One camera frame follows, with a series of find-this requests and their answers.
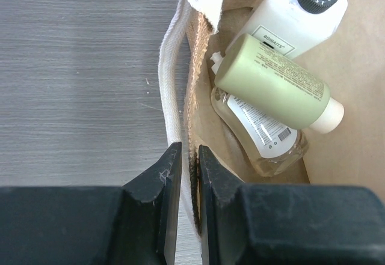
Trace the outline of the yellow-green round bottle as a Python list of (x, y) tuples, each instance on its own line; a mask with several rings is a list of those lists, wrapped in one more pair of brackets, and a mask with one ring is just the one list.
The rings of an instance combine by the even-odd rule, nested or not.
[(344, 116), (329, 86), (249, 34), (211, 55), (218, 88), (295, 129), (329, 133)]

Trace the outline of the white square bottle black cap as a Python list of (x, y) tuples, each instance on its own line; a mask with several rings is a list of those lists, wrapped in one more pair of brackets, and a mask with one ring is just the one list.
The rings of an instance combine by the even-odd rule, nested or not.
[(247, 33), (289, 59), (330, 38), (340, 25), (347, 0), (259, 0), (245, 25)]

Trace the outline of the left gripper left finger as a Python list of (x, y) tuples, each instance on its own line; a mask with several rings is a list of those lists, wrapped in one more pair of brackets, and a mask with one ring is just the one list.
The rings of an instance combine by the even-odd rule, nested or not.
[(2, 264), (173, 264), (182, 145), (123, 186), (2, 187)]

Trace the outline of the clear amber liquid bottle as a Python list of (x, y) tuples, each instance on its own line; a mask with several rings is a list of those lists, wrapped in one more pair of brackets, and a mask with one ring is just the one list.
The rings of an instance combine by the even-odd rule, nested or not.
[(303, 131), (280, 123), (218, 87), (211, 91), (211, 104), (263, 177), (281, 174), (308, 151)]

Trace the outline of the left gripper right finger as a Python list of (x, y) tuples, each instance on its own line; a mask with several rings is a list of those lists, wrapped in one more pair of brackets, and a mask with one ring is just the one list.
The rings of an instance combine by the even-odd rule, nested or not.
[(383, 264), (384, 204), (358, 186), (250, 184), (199, 148), (203, 264)]

